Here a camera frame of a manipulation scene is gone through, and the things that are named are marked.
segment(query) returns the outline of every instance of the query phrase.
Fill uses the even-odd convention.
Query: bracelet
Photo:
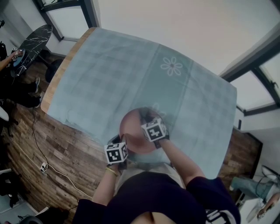
[[[114,170],[112,170],[110,167],[106,167],[105,170],[111,171],[113,174],[115,174],[116,177],[118,176],[118,174]]]

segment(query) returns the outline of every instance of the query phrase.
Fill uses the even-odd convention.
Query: flower pattern
[[[176,63],[177,59],[175,57],[172,57],[171,60],[168,58],[163,58],[163,61],[165,64],[161,65],[161,69],[167,70],[167,75],[172,76],[173,74],[181,75],[180,68],[183,67],[181,63]]]

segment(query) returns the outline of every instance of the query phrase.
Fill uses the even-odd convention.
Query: navy shirt
[[[130,224],[145,212],[177,224],[239,224],[240,214],[220,178],[196,177],[186,189],[166,174],[142,172],[129,178],[107,206],[81,199],[73,224]]]

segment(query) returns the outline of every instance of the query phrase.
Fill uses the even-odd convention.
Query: light blue tablecloth
[[[65,71],[48,114],[106,144],[124,115],[142,106],[160,113],[171,140],[208,178],[217,176],[231,137],[236,89],[163,45],[97,28]],[[162,149],[131,159],[168,162]]]

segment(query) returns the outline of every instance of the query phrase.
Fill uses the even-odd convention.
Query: wooden floor
[[[38,94],[40,91],[46,91],[48,83],[44,78],[45,72],[46,67],[42,63],[34,62],[27,74],[22,77],[22,82],[32,82],[39,76],[41,82]],[[48,162],[59,172],[68,175],[78,189],[92,196],[107,165],[105,155],[100,152],[103,147],[82,132],[52,119],[40,108],[34,109],[34,114],[37,143]],[[21,180],[26,189],[30,191],[27,195],[28,202],[37,211],[40,211],[46,206],[70,209],[77,205],[76,198],[89,199],[77,191],[66,177],[55,173],[51,168],[47,172],[57,185],[40,172],[38,167],[41,167],[42,162],[46,159],[37,148],[32,132],[32,109],[17,105],[13,117],[19,122],[19,125],[12,126],[13,139],[4,133],[4,142],[10,143],[8,147],[8,156],[11,159],[9,167],[22,175]],[[258,148],[259,143],[253,138],[233,130],[227,155],[219,173],[227,188],[234,176],[252,170]],[[75,211],[76,209],[70,211],[66,223],[71,223]]]

